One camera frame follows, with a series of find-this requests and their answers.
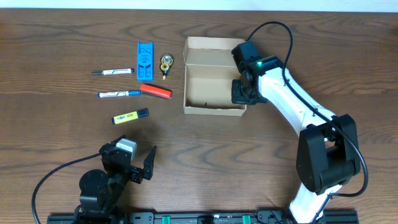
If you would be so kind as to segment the blue plastic holder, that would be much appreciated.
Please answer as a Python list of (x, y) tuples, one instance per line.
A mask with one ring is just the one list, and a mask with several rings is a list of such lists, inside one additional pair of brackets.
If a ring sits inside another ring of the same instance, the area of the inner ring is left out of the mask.
[(137, 80), (140, 82), (154, 79), (154, 45), (153, 42), (137, 43)]

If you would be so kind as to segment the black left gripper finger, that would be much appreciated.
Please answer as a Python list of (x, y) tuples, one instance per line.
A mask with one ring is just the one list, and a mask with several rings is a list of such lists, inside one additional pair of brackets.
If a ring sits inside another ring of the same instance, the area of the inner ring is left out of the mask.
[(113, 140), (113, 141), (110, 141), (110, 142), (106, 143), (106, 144), (104, 145), (104, 147), (114, 147), (114, 146), (116, 146), (116, 144), (117, 144), (120, 140), (124, 139), (125, 137), (126, 137), (126, 135), (123, 134), (122, 136), (118, 137), (117, 139), (115, 139), (115, 140)]
[(144, 167), (143, 167), (143, 178), (146, 180), (151, 180), (153, 176), (153, 169), (154, 169), (154, 158), (157, 152), (157, 146), (154, 146), (150, 153), (144, 160)]

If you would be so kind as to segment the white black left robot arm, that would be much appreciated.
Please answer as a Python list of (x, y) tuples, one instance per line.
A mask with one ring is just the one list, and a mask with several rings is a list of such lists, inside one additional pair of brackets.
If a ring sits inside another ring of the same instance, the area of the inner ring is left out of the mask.
[(129, 215), (117, 206), (118, 200), (129, 182), (151, 180), (157, 152), (154, 146), (140, 168), (131, 164), (136, 149), (137, 143), (125, 135), (100, 148), (104, 169), (90, 170), (81, 177), (80, 206), (75, 209), (74, 224), (129, 223)]

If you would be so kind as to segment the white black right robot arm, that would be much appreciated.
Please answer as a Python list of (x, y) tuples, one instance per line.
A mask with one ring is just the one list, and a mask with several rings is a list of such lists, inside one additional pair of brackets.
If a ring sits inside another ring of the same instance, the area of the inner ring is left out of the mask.
[(361, 170), (354, 119), (317, 103), (283, 61), (261, 56), (251, 41), (238, 44), (231, 54), (241, 74), (232, 82), (232, 103), (271, 102), (298, 135), (296, 170), (301, 185), (289, 205), (293, 221), (318, 221), (331, 196)]

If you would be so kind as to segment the brown cardboard box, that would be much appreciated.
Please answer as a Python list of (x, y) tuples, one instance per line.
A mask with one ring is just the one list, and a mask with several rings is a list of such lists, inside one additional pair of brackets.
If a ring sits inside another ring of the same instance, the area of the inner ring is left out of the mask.
[(231, 54), (243, 39), (188, 37), (183, 50), (185, 114), (242, 116), (246, 105), (231, 101), (232, 81), (240, 77)]

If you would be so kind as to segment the red stapler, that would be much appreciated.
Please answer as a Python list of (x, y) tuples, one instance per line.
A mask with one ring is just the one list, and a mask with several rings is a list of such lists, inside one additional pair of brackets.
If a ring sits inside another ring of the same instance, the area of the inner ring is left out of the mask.
[(166, 90), (166, 89), (148, 85), (148, 84), (141, 84), (140, 91), (142, 94), (156, 96), (156, 97), (163, 98), (163, 99), (171, 99), (172, 98), (172, 92), (170, 90)]

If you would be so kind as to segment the black yellow correction tape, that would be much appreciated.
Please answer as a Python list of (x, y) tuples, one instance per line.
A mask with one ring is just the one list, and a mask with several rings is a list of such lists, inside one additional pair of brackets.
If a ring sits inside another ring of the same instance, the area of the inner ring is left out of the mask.
[(165, 80), (169, 73), (170, 69), (174, 64), (174, 56), (172, 54), (163, 54), (160, 59), (160, 71), (162, 72), (162, 78)]

